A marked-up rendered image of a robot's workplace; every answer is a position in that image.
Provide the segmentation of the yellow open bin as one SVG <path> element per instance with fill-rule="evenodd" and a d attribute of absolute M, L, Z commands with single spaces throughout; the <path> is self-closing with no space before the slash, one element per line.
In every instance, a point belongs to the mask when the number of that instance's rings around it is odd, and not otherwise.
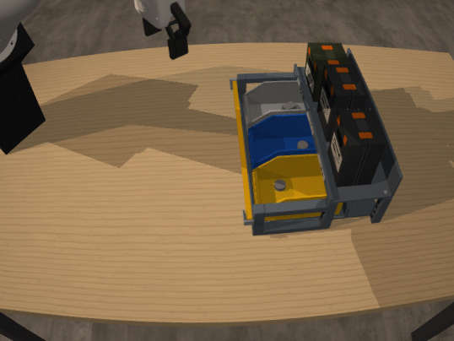
<path fill-rule="evenodd" d="M 286 183 L 282 192 L 274 189 L 278 179 Z M 255 169 L 252 187 L 255 204 L 326 198 L 317 154 L 285 155 L 269 160 Z M 321 213 L 265 217 L 264 221 L 316 217 Z"/>

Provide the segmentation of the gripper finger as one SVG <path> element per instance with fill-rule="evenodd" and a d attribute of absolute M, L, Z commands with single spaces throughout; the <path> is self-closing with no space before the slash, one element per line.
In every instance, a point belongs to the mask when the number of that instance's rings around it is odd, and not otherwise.
<path fill-rule="evenodd" d="M 150 36 L 161 31 L 160 29 L 157 29 L 152 24 L 150 24 L 145 18 L 143 18 L 143 28 L 144 34 L 146 36 Z"/>
<path fill-rule="evenodd" d="M 170 21 L 165 29 L 170 37 L 168 40 L 170 59 L 174 60 L 188 53 L 187 36 L 192 25 L 177 2 L 170 5 L 170 11 L 175 20 Z M 173 24 L 179 25 L 179 29 L 175 33 L 171 28 Z"/>

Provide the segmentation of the yellow bar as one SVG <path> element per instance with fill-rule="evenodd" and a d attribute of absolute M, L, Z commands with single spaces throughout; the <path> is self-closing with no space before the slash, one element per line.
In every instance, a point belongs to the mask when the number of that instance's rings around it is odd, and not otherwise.
<path fill-rule="evenodd" d="M 236 123 L 237 123 L 240 155 L 241 155 L 241 170 L 242 170 L 242 179 L 243 179 L 245 205 L 246 205 L 246 220 L 249 220 L 249 219 L 252 219 L 251 198 L 250 198 L 249 182 L 248 182 L 247 167 L 246 167 L 246 152 L 245 152 L 242 123 L 241 123 L 241 110 L 240 110 L 237 83 L 236 83 L 236 81 L 232 81 L 232 84 L 233 84 Z"/>

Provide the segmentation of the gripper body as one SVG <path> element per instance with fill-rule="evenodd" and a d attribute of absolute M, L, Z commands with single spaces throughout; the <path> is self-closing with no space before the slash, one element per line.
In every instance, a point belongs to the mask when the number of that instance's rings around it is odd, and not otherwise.
<path fill-rule="evenodd" d="M 170 5 L 177 2 L 186 14 L 185 0 L 134 0 L 135 9 L 154 27 L 162 30 L 170 22 Z"/>

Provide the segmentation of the blue bin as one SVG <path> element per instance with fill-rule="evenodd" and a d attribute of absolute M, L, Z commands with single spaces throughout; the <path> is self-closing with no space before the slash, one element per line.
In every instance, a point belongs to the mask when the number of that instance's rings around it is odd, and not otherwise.
<path fill-rule="evenodd" d="M 297 149 L 299 141 L 306 141 L 308 149 Z M 317 154 L 307 114 L 271 115 L 251 127 L 248 143 L 251 170 L 277 156 Z"/>

